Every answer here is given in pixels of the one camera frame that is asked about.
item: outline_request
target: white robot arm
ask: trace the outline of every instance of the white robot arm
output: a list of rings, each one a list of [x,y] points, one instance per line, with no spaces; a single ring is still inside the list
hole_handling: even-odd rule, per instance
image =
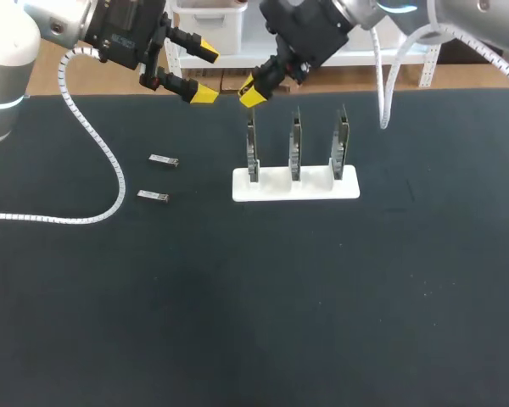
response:
[[[0,141],[16,121],[40,37],[68,49],[88,42],[102,62],[131,70],[143,64],[142,86],[212,103],[217,92],[158,66],[166,38],[208,62],[219,57],[200,36],[172,27],[164,6],[165,0],[0,0]]]

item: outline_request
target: gray robot arm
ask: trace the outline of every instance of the gray robot arm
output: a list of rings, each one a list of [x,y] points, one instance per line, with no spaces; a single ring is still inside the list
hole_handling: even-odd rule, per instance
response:
[[[276,35],[277,54],[254,69],[240,90],[247,107],[265,102],[290,76],[301,84],[347,41],[356,26],[373,28],[388,15],[407,35],[430,24],[428,5],[440,24],[453,25],[481,41],[509,50],[509,0],[263,0],[260,10],[268,31]],[[419,38],[435,44],[452,36],[434,33]]]

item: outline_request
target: small metal component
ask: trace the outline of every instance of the small metal component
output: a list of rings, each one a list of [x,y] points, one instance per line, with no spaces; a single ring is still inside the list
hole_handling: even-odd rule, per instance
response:
[[[156,163],[165,164],[175,168],[179,166],[179,159],[171,159],[170,157],[163,157],[162,155],[151,154],[149,156],[149,161],[154,161]]]
[[[293,115],[292,131],[290,132],[290,173],[292,181],[301,179],[301,161],[302,161],[302,124],[298,111]]]
[[[345,106],[338,111],[338,123],[333,132],[332,139],[332,171],[333,179],[336,181],[343,179],[343,170],[345,159],[347,158],[347,148],[349,146],[349,119]]]
[[[170,195],[166,193],[156,193],[150,191],[144,191],[143,189],[137,193],[138,197],[154,199],[155,201],[164,202],[165,204],[170,202]]]
[[[258,182],[260,167],[256,150],[255,110],[249,109],[247,121],[247,167],[251,182]]]
[[[478,9],[484,13],[490,10],[490,0],[478,0]]]
[[[64,32],[64,27],[59,22],[54,21],[51,23],[51,31],[53,34],[62,34]]]

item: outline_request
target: white shelf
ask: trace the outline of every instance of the white shelf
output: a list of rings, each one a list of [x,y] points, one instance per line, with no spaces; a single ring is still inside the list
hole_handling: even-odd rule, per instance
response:
[[[265,63],[271,55],[276,53],[277,45],[275,37],[266,31],[266,23],[258,6],[257,1],[249,1],[249,7],[245,12],[241,53],[221,55],[215,64],[209,64],[202,59],[186,54],[180,48],[179,61],[181,67],[183,69],[254,68]],[[351,32],[350,43],[334,54],[324,66],[374,65],[373,51],[366,50],[366,42],[362,42],[361,45],[361,48],[364,49],[358,49],[358,40],[363,40],[363,38],[359,38],[360,36],[369,37],[369,34],[367,32]],[[392,64],[396,51],[395,48],[384,49],[382,51],[383,64]],[[407,54],[404,64],[424,64],[427,52],[428,47],[416,45]]]

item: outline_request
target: white storage box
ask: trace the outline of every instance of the white storage box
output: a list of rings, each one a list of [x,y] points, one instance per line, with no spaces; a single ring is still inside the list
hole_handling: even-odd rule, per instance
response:
[[[176,0],[172,8],[174,13],[179,14],[181,30],[200,34],[221,55],[241,51],[247,3],[236,4],[233,0]]]
[[[375,27],[381,42],[381,49],[399,48],[406,40],[398,26],[389,17],[385,17]],[[349,33],[349,42],[344,46],[349,51],[372,51],[372,36],[369,31],[363,30],[360,26],[356,26]]]

